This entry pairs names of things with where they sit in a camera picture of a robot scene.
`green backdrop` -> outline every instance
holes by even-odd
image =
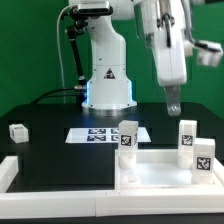
[[[31,102],[49,90],[61,87],[56,45],[56,20],[66,0],[0,0],[0,116],[14,106]],[[193,36],[221,42],[224,47],[224,4],[193,8]],[[61,42],[66,86],[77,83],[69,42],[63,30],[71,20],[61,22]],[[136,38],[134,20],[114,22],[127,42],[127,75],[134,83],[138,102],[165,101],[156,91],[156,70],[151,54],[146,57]],[[88,35],[78,45],[85,75],[91,75],[91,49]],[[218,68],[197,66],[196,52],[187,58],[188,83],[182,87],[182,102],[205,105],[224,118],[224,60]]]

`black table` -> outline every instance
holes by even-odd
[[[99,117],[80,112],[77,105],[21,105],[0,118],[0,161],[19,158],[19,173],[8,192],[113,189],[117,143],[65,144],[70,128],[117,127],[135,120],[146,127],[151,143],[140,149],[177,148],[180,120],[197,120],[197,137],[216,140],[216,158],[224,160],[224,121],[200,104],[183,103],[180,117],[169,117],[166,104],[139,104],[136,113]],[[22,123],[30,142],[15,144],[9,125]],[[160,215],[1,221],[0,223],[224,223],[224,215]]]

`white cube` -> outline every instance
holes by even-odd
[[[215,157],[215,140],[196,138],[193,153],[192,183],[211,184]]]
[[[29,142],[28,129],[22,124],[12,124],[9,126],[10,137],[15,143]]]
[[[119,124],[119,166],[133,169],[136,166],[138,150],[138,122],[124,120]]]
[[[179,149],[189,149],[194,146],[197,135],[197,121],[181,120],[179,124]]]
[[[119,124],[119,150],[133,151],[138,148],[138,122],[124,120]]]
[[[193,147],[197,135],[197,121],[181,120],[178,139],[178,167],[191,169],[193,163]]]

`white tray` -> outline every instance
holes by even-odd
[[[224,212],[224,167],[215,159],[214,183],[191,185],[191,172],[176,167],[176,155],[177,150],[139,150],[138,168],[124,171],[116,152],[115,190],[110,191],[4,193],[18,162],[4,163],[0,219]],[[135,183],[121,181],[138,175]]]

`white robot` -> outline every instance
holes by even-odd
[[[223,55],[220,44],[192,38],[189,5],[189,0],[69,0],[75,35],[87,30],[92,44],[93,74],[82,103],[84,112],[111,116],[136,109],[126,76],[125,40],[111,24],[112,19],[135,15],[138,37],[153,51],[168,113],[181,113],[180,85],[187,81],[185,56],[197,47],[201,64],[217,66]]]

